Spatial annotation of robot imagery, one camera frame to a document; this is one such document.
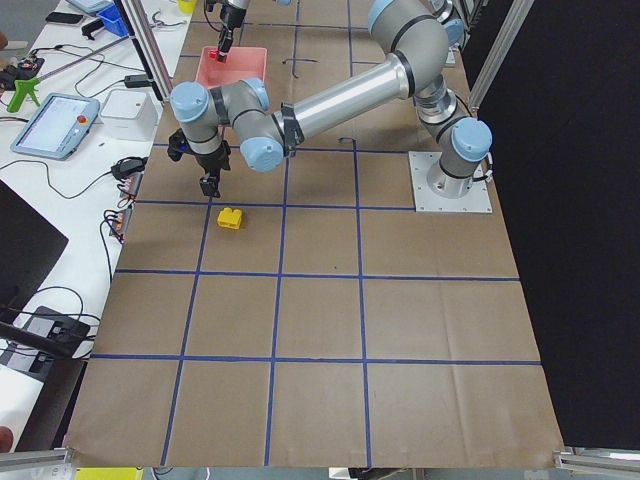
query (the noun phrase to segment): yellow lego brick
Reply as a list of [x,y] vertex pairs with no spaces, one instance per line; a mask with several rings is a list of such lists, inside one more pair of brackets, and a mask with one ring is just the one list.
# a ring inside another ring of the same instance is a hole
[[76,480],[142,480],[137,468],[79,468]]
[[242,210],[225,207],[218,215],[218,226],[222,228],[240,229],[242,223]]

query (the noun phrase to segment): pink plastic container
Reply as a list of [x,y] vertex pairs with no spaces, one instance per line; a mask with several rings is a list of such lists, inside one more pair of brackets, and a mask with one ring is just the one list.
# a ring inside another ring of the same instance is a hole
[[264,81],[267,69],[266,48],[231,47],[225,63],[213,58],[216,50],[217,47],[202,49],[196,82],[206,88],[212,88],[252,77]]

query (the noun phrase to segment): blue joint cap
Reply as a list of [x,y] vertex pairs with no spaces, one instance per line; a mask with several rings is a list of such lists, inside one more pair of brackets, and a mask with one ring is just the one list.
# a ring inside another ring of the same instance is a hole
[[189,123],[207,111],[209,92],[196,82],[184,82],[171,91],[171,106],[176,120]]
[[269,137],[253,137],[240,145],[240,153],[247,165],[256,172],[268,172],[282,163],[282,145]]
[[262,80],[257,77],[254,78],[245,78],[242,80],[244,83],[249,85],[253,91],[255,92],[258,100],[260,101],[260,106],[264,111],[269,110],[269,95],[267,94],[267,89],[264,86]]
[[480,162],[489,153],[493,136],[487,124],[475,118],[463,118],[453,126],[451,143],[467,162]]
[[445,23],[443,27],[447,31],[450,47],[453,47],[456,43],[458,43],[464,35],[464,23],[462,23],[462,20],[460,20],[459,18]]
[[378,17],[382,14],[383,10],[391,5],[395,0],[376,0],[369,10],[369,33],[373,29],[373,24],[376,23]]

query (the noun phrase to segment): white box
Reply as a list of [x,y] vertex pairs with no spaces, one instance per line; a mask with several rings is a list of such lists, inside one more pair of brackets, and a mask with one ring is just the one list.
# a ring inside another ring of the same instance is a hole
[[148,93],[116,89],[109,93],[100,118],[114,138],[149,141],[158,123],[158,112]]

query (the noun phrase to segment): table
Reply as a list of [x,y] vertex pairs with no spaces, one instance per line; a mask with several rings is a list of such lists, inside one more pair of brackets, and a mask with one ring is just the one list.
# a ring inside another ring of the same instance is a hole
[[[156,10],[162,11],[161,18],[166,23],[176,23],[189,17],[181,14],[176,5],[164,0],[143,0],[148,14]],[[61,1],[57,11],[74,11],[67,2]],[[182,43],[187,32],[187,26],[171,29],[156,29],[155,37],[163,55],[163,59],[170,74],[174,74]],[[97,49],[110,43],[117,37],[110,32],[96,35],[96,41],[90,42],[82,37],[79,27],[48,24],[34,44],[34,48],[52,47],[60,43],[72,43]],[[79,54],[86,50],[69,48]],[[75,57],[50,52],[41,52],[46,58],[42,74],[54,70],[74,60]],[[120,65],[141,68],[140,61],[130,42],[123,42],[105,52],[106,60]],[[40,99],[50,92],[75,94],[73,85],[86,73],[95,67],[93,62],[83,62],[63,74],[56,75],[38,86]],[[123,78],[126,74],[136,73],[131,70],[119,69],[103,65],[98,75],[81,85],[81,92],[91,94]],[[153,97],[150,88],[146,89]],[[96,98],[104,101],[109,91]],[[3,95],[3,101],[8,103],[11,93]],[[29,118],[36,106],[27,99],[19,112],[14,116]],[[0,105],[0,115],[7,115],[4,106]],[[18,135],[24,124],[18,122],[3,122],[0,129],[0,152],[2,159],[0,166],[14,160],[36,159],[13,153],[9,145]],[[81,143],[78,150],[63,162],[47,161],[51,170],[52,183],[65,193],[75,193],[90,183],[99,174],[107,171],[118,159],[136,155],[149,154],[152,142],[123,141],[110,138],[104,125],[95,124],[88,137]],[[38,210],[49,222],[56,226],[69,238],[69,244],[62,257],[53,268],[42,287],[62,285],[75,289],[83,298],[85,312],[100,316],[109,291],[109,277],[102,241],[98,232],[98,225],[102,220],[105,209],[114,208],[118,202],[120,192],[115,188],[116,181],[106,178],[98,182],[86,194],[75,200],[63,200],[46,184],[43,166],[34,164],[16,164],[0,171],[0,179],[14,189],[21,197]],[[120,255],[120,245],[113,239],[108,240],[109,254],[115,265]],[[78,300],[68,292],[50,290],[34,297],[25,307],[33,311],[40,305],[46,305],[59,312],[77,312]],[[21,315],[16,320],[22,325],[27,316]],[[78,349],[76,356],[83,356],[90,351],[90,342],[84,342]],[[17,444],[27,418],[33,408],[40,391],[41,384],[35,380],[25,378],[24,375],[0,366],[0,390],[12,392],[11,396],[4,396],[0,406],[0,424],[10,427],[15,435]]]
[[[369,4],[252,3],[237,41],[268,47],[272,105],[382,59]],[[210,44],[195,15],[176,82]],[[446,75],[464,96],[460,63]],[[411,102],[267,174],[227,130],[214,201],[195,162],[167,161],[176,128],[165,109],[66,439],[80,464],[551,465],[562,439],[495,190],[491,215],[414,211],[406,152],[437,147]],[[241,230],[217,227],[227,205]]]

